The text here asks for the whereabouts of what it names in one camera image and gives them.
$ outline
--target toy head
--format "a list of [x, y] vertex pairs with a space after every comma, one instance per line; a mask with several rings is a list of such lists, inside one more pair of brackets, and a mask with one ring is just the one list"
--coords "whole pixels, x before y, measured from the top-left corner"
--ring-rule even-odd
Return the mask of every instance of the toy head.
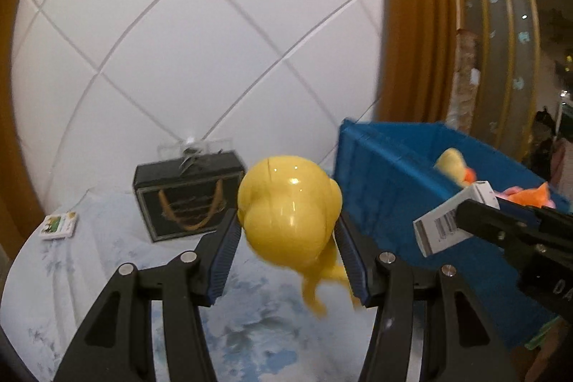
[[341, 208], [336, 182], [302, 157], [264, 159], [239, 187], [239, 221], [253, 250], [265, 261], [299, 271], [316, 261]]

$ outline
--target barcode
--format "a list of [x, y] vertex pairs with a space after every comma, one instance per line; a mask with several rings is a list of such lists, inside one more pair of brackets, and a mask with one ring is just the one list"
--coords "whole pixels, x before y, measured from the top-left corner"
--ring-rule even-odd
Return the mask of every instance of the barcode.
[[457, 231], [456, 221], [454, 221], [455, 212], [456, 210], [453, 209], [434, 221], [441, 240], [445, 240], [448, 235], [453, 235]]

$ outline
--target yellow toy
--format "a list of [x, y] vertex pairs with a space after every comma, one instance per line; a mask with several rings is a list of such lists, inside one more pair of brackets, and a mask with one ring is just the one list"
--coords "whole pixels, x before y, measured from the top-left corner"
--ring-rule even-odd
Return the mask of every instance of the yellow toy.
[[327, 312], [316, 297], [321, 280], [350, 289], [332, 236], [341, 209], [337, 183], [302, 157], [264, 159], [239, 187], [238, 217], [247, 241], [265, 261], [303, 276], [303, 300], [318, 316]]
[[442, 155], [438, 157], [434, 168], [464, 188], [476, 180], [476, 173], [466, 165], [462, 153], [456, 148], [446, 149]]

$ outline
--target tablecloth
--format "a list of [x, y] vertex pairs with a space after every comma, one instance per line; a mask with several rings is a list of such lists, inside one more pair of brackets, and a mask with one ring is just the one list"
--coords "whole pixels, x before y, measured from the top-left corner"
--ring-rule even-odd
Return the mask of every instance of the tablecloth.
[[[88, 192], [74, 210], [73, 237], [45, 241], [36, 231], [28, 239], [12, 265], [0, 306], [0, 324], [40, 382], [53, 379], [76, 329], [119, 265], [163, 265], [193, 249], [200, 238], [152, 243], [131, 193]], [[322, 285], [319, 296], [328, 307], [324, 319], [304, 306], [300, 277], [260, 261], [243, 236], [224, 295], [213, 307], [201, 308], [219, 381], [357, 380], [376, 311], [355, 310], [339, 285]], [[159, 302], [153, 303], [152, 324], [157, 380], [166, 382]], [[420, 332], [415, 329], [411, 380], [418, 380]]]

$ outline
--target metal bolt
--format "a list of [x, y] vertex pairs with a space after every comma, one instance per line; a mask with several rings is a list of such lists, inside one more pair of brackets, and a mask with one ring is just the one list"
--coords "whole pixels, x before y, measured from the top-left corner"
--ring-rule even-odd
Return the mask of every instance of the metal bolt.
[[195, 251], [185, 251], [180, 257], [182, 262], [193, 262], [197, 259]]
[[120, 275], [130, 275], [134, 271], [134, 265], [129, 263], [122, 264], [117, 271]]
[[442, 266], [442, 273], [446, 277], [453, 277], [454, 275], [456, 275], [456, 272], [457, 272], [457, 269], [454, 266], [452, 266], [451, 264], [444, 264]]
[[392, 264], [392, 262], [396, 261], [396, 255], [394, 253], [389, 252], [389, 251], [385, 251], [385, 252], [380, 253], [380, 256], [378, 256], [378, 258], [384, 264]]

